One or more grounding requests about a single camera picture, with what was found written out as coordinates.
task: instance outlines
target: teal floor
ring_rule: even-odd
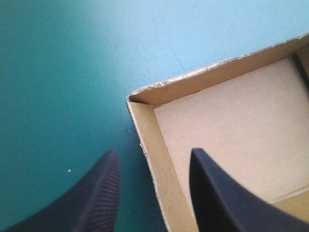
[[[166,231],[126,95],[309,32],[307,0],[0,5],[0,230],[47,206],[114,149],[122,178],[115,231]]]

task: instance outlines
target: black curved object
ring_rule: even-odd
[[[190,192],[201,232],[309,232],[309,224],[262,201],[192,149]]]
[[[119,194],[118,156],[108,151],[68,192],[5,232],[112,232]]]

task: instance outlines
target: box side wall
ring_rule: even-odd
[[[197,232],[195,218],[184,196],[153,106],[136,102],[128,102],[127,105],[152,174],[168,231]]]
[[[297,55],[307,76],[309,76],[309,46],[298,51]]]
[[[132,102],[153,106],[163,105],[284,59],[308,44],[309,35],[307,34],[240,58],[144,87],[132,93],[129,99]]]
[[[273,206],[294,217],[309,222],[309,187],[304,189],[304,191],[292,194],[292,196],[273,203]]]

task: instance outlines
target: corrugated cardboard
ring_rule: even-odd
[[[308,44],[301,36],[129,95],[169,231],[198,231],[192,147],[263,200],[309,221]]]

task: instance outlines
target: black plastic part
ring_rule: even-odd
[[[201,232],[309,232],[309,224],[262,201],[193,149],[190,192]]]
[[[112,232],[119,194],[119,161],[109,151],[68,192],[5,232]]]

